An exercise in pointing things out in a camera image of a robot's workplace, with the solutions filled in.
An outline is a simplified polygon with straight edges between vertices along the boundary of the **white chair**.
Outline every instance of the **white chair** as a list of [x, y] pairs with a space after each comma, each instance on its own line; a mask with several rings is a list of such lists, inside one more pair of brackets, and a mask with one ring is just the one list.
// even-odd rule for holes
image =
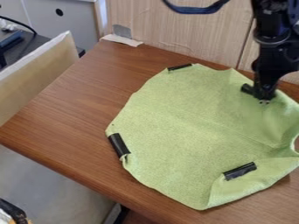
[[[70, 32], [0, 73], [0, 127], [78, 59]], [[0, 145], [0, 198], [25, 210], [33, 224], [100, 224], [109, 199]]]

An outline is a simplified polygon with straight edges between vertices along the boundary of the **cable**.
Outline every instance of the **cable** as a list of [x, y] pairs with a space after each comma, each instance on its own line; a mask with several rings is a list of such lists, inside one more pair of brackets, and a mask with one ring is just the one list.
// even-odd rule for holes
[[173, 3], [170, 3], [168, 0], [162, 0], [168, 8], [171, 10], [181, 13], [181, 14], [212, 14], [221, 9], [221, 7], [228, 3], [229, 0], [218, 0], [218, 2], [211, 4], [208, 7], [186, 7], [186, 6], [177, 6]]
[[23, 24], [21, 22], [18, 22], [15, 19], [9, 18], [9, 17], [3, 17], [0, 16], [0, 18], [4, 19], [4, 20], [8, 20], [11, 21], [12, 23], [18, 24], [18, 25], [22, 25], [23, 27], [26, 27], [27, 29], [29, 29], [30, 31], [33, 32], [33, 36], [31, 38], [31, 40], [27, 43], [27, 45], [24, 47], [24, 49], [21, 51], [21, 53], [17, 56], [17, 60], [21, 59], [23, 57], [23, 54], [26, 52], [26, 50], [28, 49], [28, 47], [30, 46], [30, 44], [33, 42], [33, 40], [35, 39], [35, 37], [38, 35], [38, 33], [29, 25], [27, 24]]
[[29, 25], [27, 25], [27, 24], [23, 24], [21, 22], [18, 22], [17, 20], [9, 18], [9, 17], [0, 16], [0, 18], [8, 20], [8, 21], [11, 21], [12, 23], [15, 23], [15, 24], [18, 24], [18, 25], [22, 25], [23, 27], [26, 27], [27, 29], [31, 30], [33, 32], [34, 36], [38, 35], [38, 33], [33, 28], [31, 28]]

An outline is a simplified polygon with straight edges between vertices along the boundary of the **white cabinet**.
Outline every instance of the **white cabinet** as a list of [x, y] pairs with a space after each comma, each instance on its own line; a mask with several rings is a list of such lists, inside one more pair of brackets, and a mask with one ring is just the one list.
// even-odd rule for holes
[[30, 24], [23, 0], [0, 0], [0, 15]]
[[38, 34], [54, 38], [69, 30], [76, 45], [86, 50], [99, 40], [96, 4], [97, 1], [24, 0], [31, 25]]

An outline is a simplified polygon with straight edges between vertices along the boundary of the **green towel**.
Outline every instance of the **green towel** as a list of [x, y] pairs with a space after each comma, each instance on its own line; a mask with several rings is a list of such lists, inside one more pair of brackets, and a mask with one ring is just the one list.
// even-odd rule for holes
[[[144, 185], [204, 210], [266, 189], [299, 165], [299, 105], [277, 91], [269, 105], [240, 92], [233, 69], [192, 65], [148, 80], [106, 130], [122, 136], [123, 167]], [[226, 180], [223, 172], [255, 162]]]

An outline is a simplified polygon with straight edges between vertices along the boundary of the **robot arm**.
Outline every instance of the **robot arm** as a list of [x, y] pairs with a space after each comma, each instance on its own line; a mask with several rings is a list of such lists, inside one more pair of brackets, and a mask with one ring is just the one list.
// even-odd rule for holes
[[[219, 0], [206, 8], [180, 7], [163, 2], [182, 14], [211, 14], [229, 0]], [[245, 84], [242, 92], [261, 102], [275, 97], [278, 80], [299, 69], [299, 0], [251, 0], [256, 19], [254, 40], [260, 44], [260, 54], [253, 63], [254, 86]]]

